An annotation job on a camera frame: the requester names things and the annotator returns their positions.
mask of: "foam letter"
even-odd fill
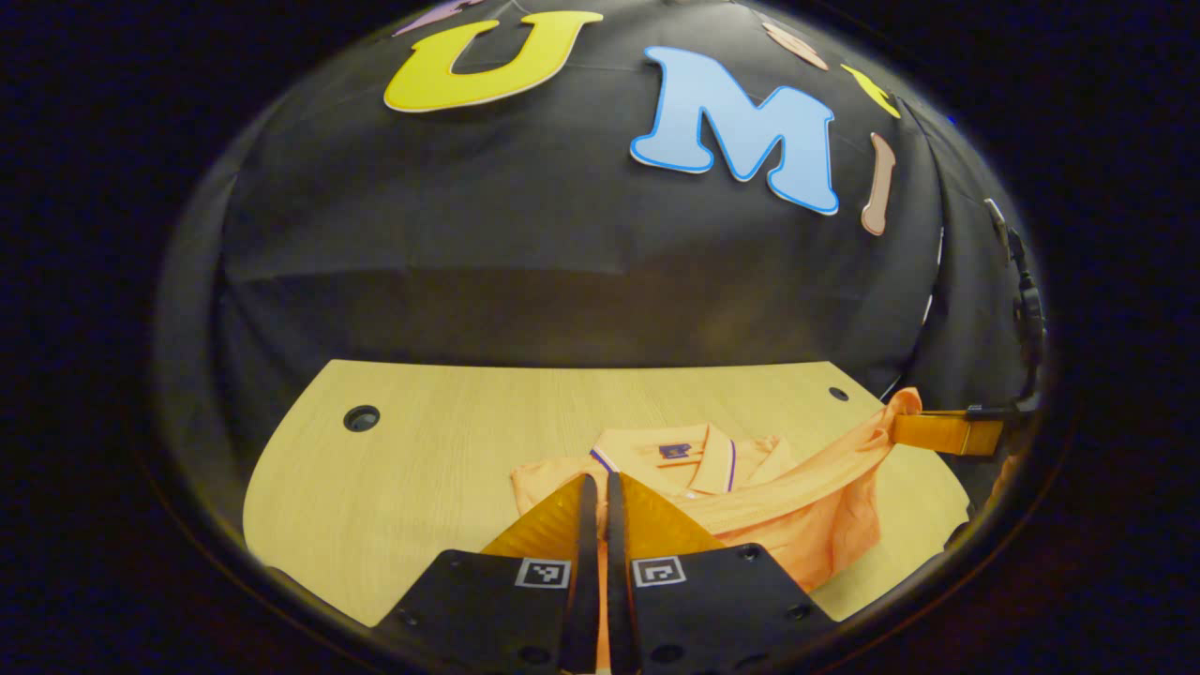
[[[896,155],[878,133],[871,132],[871,145],[875,145],[875,175],[871,178],[871,196],[863,207],[863,228],[878,237],[887,226],[884,216],[888,213],[892,168],[896,166]]]
[[[648,47],[646,55],[662,66],[662,89],[654,130],[630,144],[635,160],[704,173],[714,163],[713,153],[700,142],[701,119],[707,117],[734,178],[750,180],[782,142],[782,161],[767,174],[772,192],[820,214],[838,213],[829,172],[833,110],[828,106],[780,86],[755,107],[733,76],[708,56],[673,47]]]
[[[391,36],[396,37],[397,35],[403,35],[413,29],[421,28],[422,25],[430,25],[432,23],[440,22],[442,19],[449,19],[461,12],[463,7],[468,5],[479,5],[482,1],[484,0],[450,0],[449,2],[443,2],[421,14],[421,18],[391,34]]]
[[[893,108],[892,103],[888,103],[888,95],[878,84],[875,84],[871,82],[871,78],[856,71],[846,64],[842,64],[841,67],[846,68],[852,76],[854,76],[854,80],[858,82],[858,85],[863,88],[863,91],[871,97],[871,101],[878,103],[880,107],[887,110],[889,115],[900,119],[900,110]]]
[[[814,66],[827,71],[829,66],[824,62],[824,59],[817,55],[817,50],[809,47],[809,43],[796,37],[791,32],[779,28],[775,24],[762,24],[762,28],[767,29],[767,35],[772,40],[779,43],[780,47],[787,49],[792,54],[804,59],[805,61],[812,64]]]
[[[478,22],[431,35],[413,44],[415,53],[391,78],[383,100],[395,110],[426,113],[478,106],[533,89],[562,70],[583,24],[601,19],[594,12],[529,14],[521,19],[533,24],[521,53],[498,68],[470,74],[455,74],[450,68],[476,35],[499,22]]]

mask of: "black fabric backdrop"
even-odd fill
[[[482,2],[400,37],[391,29],[410,18],[373,34],[287,91],[222,168],[228,190],[185,219],[184,237],[220,238],[217,372],[247,478],[332,358],[574,368],[832,360],[876,395],[917,386],[930,408],[1018,393],[1016,277],[983,199],[995,198],[1020,228],[1016,205],[914,85],[816,26],[718,0],[595,0],[586,8],[604,20],[582,29],[548,82],[420,115],[384,106],[418,40],[499,20],[455,64],[478,72],[520,50],[526,12],[562,8],[580,7]],[[762,28],[768,18],[803,36],[830,70],[776,44]],[[778,147],[746,183],[724,159],[703,174],[634,161],[629,143],[653,127],[661,82],[643,54],[652,44],[715,58],[756,103],[787,85],[829,106],[839,211],[820,215],[769,192]],[[842,62],[889,89],[901,118],[872,102]],[[882,237],[859,223],[871,132],[898,156]],[[702,141],[718,148],[707,124]],[[983,471],[968,489],[973,501],[986,496],[994,467],[950,462],[965,482]]]

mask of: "shirt label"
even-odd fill
[[[677,443],[674,446],[659,446],[659,454],[662,459],[679,459],[688,456],[688,450],[691,449],[691,443]]]

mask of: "letter u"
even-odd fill
[[[602,20],[594,12],[539,12],[521,19],[533,24],[521,53],[498,68],[470,74],[450,72],[479,34],[499,22],[478,22],[437,32],[413,44],[415,52],[391,78],[383,100],[403,113],[478,106],[512,96],[554,77],[575,47],[583,24]]]

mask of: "shirt collar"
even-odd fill
[[[668,480],[636,450],[644,446],[695,442],[696,438],[703,440],[701,447],[704,454],[696,476],[686,485]],[[664,495],[680,495],[689,490],[722,495],[733,489],[733,472],[737,468],[737,444],[713,424],[644,430],[607,429],[593,446],[592,456],[608,471],[628,473]]]

